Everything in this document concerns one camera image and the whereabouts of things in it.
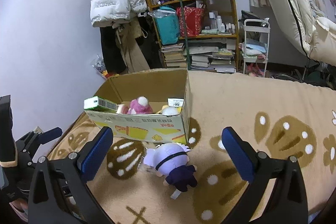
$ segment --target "white bedding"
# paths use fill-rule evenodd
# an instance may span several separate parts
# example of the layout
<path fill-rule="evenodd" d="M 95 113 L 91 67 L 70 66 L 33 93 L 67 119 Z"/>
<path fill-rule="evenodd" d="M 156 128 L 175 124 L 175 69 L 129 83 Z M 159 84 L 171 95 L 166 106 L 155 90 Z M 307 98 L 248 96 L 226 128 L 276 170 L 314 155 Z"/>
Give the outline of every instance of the white bedding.
<path fill-rule="evenodd" d="M 314 60 L 336 65 L 335 23 L 324 17 L 315 19 L 309 0 L 269 2 L 281 31 L 296 49 Z"/>

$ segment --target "green juice box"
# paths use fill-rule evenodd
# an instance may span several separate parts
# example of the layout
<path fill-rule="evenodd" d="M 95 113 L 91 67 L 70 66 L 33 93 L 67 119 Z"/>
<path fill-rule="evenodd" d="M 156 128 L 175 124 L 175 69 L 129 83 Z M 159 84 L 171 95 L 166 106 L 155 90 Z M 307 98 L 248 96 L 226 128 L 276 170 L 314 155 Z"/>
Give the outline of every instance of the green juice box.
<path fill-rule="evenodd" d="M 116 113 L 118 105 L 109 100 L 94 96 L 92 98 L 84 100 L 84 109 Z"/>

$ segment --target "price label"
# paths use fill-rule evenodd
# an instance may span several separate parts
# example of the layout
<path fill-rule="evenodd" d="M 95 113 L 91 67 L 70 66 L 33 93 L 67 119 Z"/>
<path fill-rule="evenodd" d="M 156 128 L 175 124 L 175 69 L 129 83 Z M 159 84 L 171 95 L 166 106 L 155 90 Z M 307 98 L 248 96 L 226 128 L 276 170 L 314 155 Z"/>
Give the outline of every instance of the price label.
<path fill-rule="evenodd" d="M 180 107 L 183 106 L 183 99 L 177 99 L 177 98 L 168 98 L 168 105 L 173 107 Z"/>

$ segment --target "plush doll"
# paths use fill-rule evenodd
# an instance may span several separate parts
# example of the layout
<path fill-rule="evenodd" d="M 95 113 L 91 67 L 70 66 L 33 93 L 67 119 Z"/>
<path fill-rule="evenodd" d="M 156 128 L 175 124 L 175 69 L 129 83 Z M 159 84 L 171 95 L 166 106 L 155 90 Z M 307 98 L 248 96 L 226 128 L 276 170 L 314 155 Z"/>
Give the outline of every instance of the plush doll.
<path fill-rule="evenodd" d="M 182 110 L 182 107 L 172 107 L 168 105 L 164 105 L 160 111 L 158 111 L 156 114 L 162 114 L 165 116 L 173 116 L 180 114 Z"/>
<path fill-rule="evenodd" d="M 125 104 L 120 104 L 118 105 L 118 109 L 117 109 L 117 114 L 127 114 L 128 112 L 128 106 Z"/>
<path fill-rule="evenodd" d="M 187 192 L 187 185 L 196 187 L 197 181 L 194 177 L 196 166 L 186 165 L 189 161 L 187 152 L 190 149 L 177 143 L 165 143 L 156 149 L 148 149 L 143 163 L 155 168 L 157 175 L 167 177 L 164 185 L 174 185 L 177 191 L 171 196 L 177 198 L 181 192 Z"/>
<path fill-rule="evenodd" d="M 153 110 L 147 98 L 141 96 L 131 101 L 127 114 L 153 114 Z"/>

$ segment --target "black handle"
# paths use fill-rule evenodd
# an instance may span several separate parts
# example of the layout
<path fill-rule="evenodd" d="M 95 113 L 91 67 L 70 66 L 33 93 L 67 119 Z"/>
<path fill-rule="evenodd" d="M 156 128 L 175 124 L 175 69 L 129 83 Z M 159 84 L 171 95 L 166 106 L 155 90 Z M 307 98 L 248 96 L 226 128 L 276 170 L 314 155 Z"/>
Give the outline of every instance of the black handle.
<path fill-rule="evenodd" d="M 11 96 L 0 97 L 0 165 L 17 166 L 17 151 L 12 134 Z"/>

